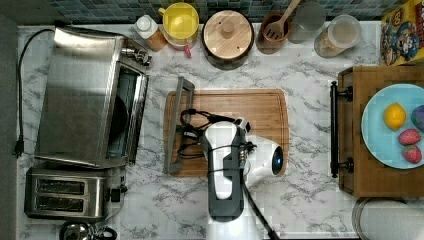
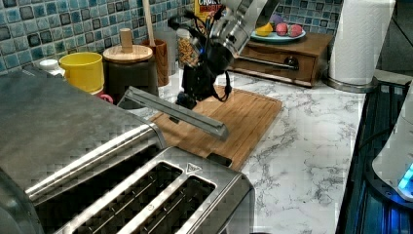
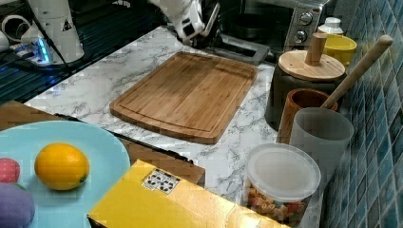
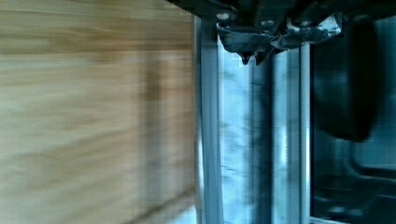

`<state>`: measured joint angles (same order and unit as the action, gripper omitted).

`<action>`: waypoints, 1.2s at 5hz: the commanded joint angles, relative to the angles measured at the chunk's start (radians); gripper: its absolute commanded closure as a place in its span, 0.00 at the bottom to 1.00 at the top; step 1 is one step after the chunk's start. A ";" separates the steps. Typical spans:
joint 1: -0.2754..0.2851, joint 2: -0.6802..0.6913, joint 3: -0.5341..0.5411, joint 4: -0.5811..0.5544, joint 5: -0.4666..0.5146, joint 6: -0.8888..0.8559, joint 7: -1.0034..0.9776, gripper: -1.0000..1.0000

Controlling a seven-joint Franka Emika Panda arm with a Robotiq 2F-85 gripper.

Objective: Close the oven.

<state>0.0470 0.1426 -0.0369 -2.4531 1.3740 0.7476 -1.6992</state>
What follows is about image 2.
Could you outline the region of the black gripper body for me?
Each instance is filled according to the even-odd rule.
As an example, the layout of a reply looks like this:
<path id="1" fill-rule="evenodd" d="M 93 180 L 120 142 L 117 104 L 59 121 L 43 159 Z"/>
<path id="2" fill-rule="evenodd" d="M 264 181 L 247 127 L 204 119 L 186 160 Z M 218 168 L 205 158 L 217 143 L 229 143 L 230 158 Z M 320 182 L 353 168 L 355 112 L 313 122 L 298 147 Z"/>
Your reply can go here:
<path id="1" fill-rule="evenodd" d="M 183 93 L 192 100 L 201 101 L 214 97 L 226 101 L 232 92 L 227 68 L 234 60 L 232 53 L 220 44 L 207 44 L 202 48 L 199 62 L 195 66 L 184 66 L 181 87 Z M 214 89 L 218 75 L 225 75 L 224 95 L 220 97 Z"/>

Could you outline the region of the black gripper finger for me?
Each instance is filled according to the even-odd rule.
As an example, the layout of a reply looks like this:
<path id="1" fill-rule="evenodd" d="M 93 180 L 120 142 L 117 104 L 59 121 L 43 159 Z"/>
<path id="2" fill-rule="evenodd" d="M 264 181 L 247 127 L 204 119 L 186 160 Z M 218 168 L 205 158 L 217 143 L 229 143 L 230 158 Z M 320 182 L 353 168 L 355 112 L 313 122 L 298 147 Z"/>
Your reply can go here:
<path id="1" fill-rule="evenodd" d="M 193 109 L 197 105 L 197 102 L 192 97 L 183 92 L 180 92 L 177 95 L 177 100 L 175 103 L 187 109 Z"/>

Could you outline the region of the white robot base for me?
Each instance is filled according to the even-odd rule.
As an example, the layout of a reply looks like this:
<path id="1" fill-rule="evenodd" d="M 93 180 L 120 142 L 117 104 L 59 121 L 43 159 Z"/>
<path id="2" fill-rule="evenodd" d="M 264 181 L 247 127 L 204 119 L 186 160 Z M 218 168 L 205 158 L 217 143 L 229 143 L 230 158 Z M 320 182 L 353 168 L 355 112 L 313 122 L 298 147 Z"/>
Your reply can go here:
<path id="1" fill-rule="evenodd" d="M 413 87 L 409 89 L 385 146 L 372 162 L 374 173 L 411 202 L 413 176 Z"/>

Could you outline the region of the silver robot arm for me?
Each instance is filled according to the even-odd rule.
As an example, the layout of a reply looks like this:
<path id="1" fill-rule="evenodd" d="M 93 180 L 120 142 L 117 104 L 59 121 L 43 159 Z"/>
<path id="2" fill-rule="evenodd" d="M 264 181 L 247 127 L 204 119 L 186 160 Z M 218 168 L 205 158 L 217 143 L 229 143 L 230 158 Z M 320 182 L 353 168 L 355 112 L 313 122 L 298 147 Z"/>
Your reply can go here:
<path id="1" fill-rule="evenodd" d="M 238 58 L 250 40 L 255 28 L 266 24 L 280 0 L 214 0 L 218 10 L 212 22 L 203 21 L 206 31 L 178 21 L 179 18 L 199 20 L 192 11 L 173 16 L 168 26 L 173 30 L 184 29 L 191 35 L 191 46 L 197 61 L 187 63 L 183 68 L 181 87 L 176 103 L 192 109 L 199 101 L 214 97 L 226 101 L 232 92 L 230 84 L 224 87 L 221 97 L 214 89 L 219 75 L 227 75 L 228 67 Z"/>

